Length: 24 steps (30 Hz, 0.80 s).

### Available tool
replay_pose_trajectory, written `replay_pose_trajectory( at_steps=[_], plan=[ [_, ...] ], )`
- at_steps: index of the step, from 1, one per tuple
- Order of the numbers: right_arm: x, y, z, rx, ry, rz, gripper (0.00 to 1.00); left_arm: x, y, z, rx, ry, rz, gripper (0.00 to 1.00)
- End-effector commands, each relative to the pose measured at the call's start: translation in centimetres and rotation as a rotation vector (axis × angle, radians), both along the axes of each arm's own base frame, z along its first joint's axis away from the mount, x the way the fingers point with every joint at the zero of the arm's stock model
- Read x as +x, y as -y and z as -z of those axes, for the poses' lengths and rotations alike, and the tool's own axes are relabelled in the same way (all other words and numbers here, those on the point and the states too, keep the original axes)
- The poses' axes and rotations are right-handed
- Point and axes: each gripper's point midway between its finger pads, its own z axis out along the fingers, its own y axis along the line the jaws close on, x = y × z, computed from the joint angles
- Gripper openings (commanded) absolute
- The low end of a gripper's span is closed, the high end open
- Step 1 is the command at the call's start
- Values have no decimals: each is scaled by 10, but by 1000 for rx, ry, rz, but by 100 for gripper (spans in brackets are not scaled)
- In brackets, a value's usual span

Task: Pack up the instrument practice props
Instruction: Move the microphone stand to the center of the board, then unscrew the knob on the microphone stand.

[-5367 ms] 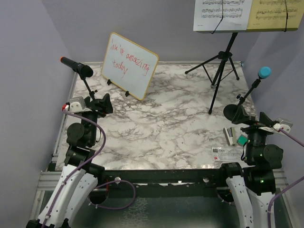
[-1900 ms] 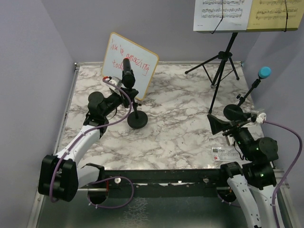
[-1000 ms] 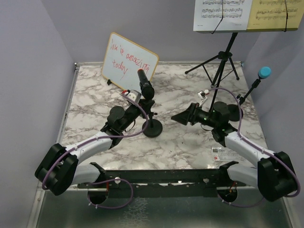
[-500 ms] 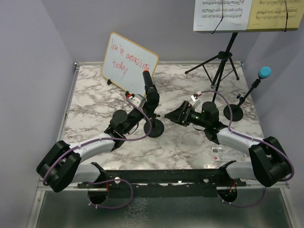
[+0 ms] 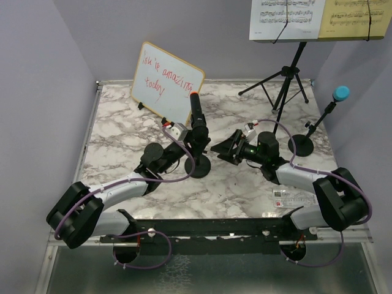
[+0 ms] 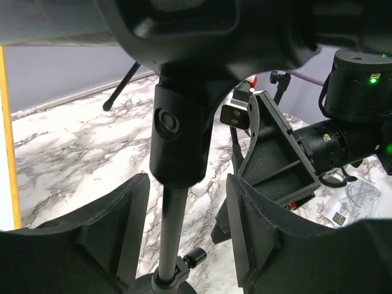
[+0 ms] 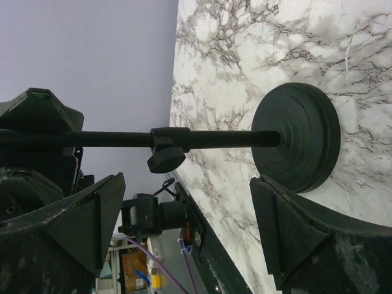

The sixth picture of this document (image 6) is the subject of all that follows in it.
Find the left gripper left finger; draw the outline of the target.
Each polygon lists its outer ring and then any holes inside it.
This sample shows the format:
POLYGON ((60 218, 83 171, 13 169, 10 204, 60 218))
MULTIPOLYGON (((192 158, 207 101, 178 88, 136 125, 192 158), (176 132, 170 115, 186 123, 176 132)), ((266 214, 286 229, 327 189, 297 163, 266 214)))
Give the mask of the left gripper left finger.
POLYGON ((36 228, 1 233, 2 293, 128 293, 135 283, 149 176, 36 228))

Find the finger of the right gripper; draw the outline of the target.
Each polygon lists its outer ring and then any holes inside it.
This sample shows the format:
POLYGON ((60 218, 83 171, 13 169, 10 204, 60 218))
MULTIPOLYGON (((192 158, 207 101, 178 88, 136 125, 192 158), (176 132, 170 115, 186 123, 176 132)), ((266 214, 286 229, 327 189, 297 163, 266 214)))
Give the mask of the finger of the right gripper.
POLYGON ((211 232, 211 238, 214 244, 223 243, 232 238, 230 223, 228 218, 227 201, 224 200, 215 217, 216 223, 211 232))
POLYGON ((250 145, 239 175, 250 184, 261 184, 280 175, 294 163, 288 125, 266 91, 249 100, 250 145))

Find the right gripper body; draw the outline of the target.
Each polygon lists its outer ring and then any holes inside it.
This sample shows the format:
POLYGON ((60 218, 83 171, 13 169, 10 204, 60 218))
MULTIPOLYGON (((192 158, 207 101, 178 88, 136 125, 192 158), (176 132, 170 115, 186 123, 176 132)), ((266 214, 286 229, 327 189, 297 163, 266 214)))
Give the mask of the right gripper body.
POLYGON ((238 176, 281 206, 309 197, 320 187, 299 146, 273 124, 251 128, 249 150, 238 176))

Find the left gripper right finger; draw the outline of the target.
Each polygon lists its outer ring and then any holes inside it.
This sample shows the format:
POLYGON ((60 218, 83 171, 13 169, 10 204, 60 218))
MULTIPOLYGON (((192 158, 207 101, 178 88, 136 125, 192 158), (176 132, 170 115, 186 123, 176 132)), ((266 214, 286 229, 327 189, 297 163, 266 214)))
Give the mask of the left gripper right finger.
POLYGON ((238 286, 244 293, 390 293, 391 221, 333 229, 227 178, 238 286))

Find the black microphone orange tip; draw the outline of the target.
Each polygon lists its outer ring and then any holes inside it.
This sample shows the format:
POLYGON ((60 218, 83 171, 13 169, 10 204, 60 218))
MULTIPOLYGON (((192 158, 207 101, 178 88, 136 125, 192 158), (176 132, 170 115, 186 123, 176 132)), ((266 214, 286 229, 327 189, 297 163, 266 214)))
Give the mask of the black microphone orange tip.
POLYGON ((169 78, 242 80, 318 53, 307 1, 97 1, 122 48, 169 78))

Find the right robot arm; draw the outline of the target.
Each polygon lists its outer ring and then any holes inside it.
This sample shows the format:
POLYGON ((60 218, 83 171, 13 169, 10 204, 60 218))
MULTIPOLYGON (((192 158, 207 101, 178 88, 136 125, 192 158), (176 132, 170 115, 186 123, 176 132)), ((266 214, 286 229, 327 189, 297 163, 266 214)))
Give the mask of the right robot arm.
POLYGON ((228 176, 221 208, 233 243, 366 233, 365 222, 333 230, 286 206, 332 168, 376 154, 390 169, 391 2, 225 1, 219 10, 229 41, 253 38, 266 48, 249 55, 250 73, 298 67, 318 44, 337 47, 318 100, 324 121, 292 131, 266 92, 250 98, 251 147, 228 176))

